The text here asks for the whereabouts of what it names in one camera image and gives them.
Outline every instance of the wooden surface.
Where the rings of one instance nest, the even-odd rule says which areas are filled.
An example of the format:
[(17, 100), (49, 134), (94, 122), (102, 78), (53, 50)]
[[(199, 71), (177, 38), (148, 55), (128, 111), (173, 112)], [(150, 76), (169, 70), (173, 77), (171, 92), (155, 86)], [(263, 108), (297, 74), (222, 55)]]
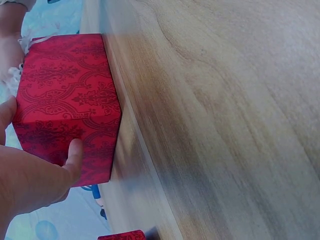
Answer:
[(318, 1), (84, 8), (83, 29), (105, 33), (124, 113), (101, 187), (115, 232), (320, 239)]

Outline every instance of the gift box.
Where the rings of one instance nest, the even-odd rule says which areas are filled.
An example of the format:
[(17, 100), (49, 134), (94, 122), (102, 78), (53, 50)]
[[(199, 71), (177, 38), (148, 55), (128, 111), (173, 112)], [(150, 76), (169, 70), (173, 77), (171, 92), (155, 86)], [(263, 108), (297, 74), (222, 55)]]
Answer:
[(63, 166), (82, 139), (75, 186), (110, 180), (121, 108), (100, 34), (54, 36), (32, 45), (23, 66), (13, 126), (24, 151)]
[(101, 236), (98, 240), (146, 240), (146, 237), (141, 230), (137, 230), (115, 235)]

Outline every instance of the blue object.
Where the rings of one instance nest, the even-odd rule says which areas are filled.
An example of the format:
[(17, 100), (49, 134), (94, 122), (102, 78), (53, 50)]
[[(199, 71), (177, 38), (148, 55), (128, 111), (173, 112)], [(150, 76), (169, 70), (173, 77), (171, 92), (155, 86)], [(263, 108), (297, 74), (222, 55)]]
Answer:
[(100, 191), (99, 191), (98, 185), (92, 185), (91, 189), (92, 189), (93, 198), (94, 199), (100, 199), (101, 195), (100, 195)]
[(35, 226), (35, 234), (39, 240), (57, 240), (58, 231), (51, 222), (40, 221)]

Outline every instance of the small red box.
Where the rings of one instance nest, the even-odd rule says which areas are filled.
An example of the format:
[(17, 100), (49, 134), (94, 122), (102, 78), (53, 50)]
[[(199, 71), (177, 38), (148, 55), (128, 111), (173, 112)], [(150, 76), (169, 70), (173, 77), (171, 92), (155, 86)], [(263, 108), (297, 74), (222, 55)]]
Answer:
[(22, 148), (62, 166), (84, 143), (76, 186), (110, 180), (121, 108), (100, 34), (54, 36), (25, 58), (13, 126)]
[(98, 240), (146, 240), (145, 234), (141, 230), (120, 233), (110, 236), (101, 236)]

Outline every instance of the floor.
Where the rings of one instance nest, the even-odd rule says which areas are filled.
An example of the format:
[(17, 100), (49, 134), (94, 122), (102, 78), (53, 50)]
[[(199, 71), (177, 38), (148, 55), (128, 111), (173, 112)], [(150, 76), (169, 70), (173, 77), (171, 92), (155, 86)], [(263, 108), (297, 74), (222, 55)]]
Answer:
[[(81, 14), (80, 0), (62, 0), (54, 4), (37, 0), (34, 9), (25, 17), (22, 34), (32, 30), (34, 37), (50, 35), (57, 31), (57, 24), (58, 34), (76, 34)], [(0, 103), (3, 101), (3, 94), (0, 94)], [(7, 145), (21, 148), (12, 126), (6, 133)], [(65, 202), (17, 216), (11, 222), (5, 240), (96, 240), (110, 233), (100, 210), (90, 191), (73, 188)]]

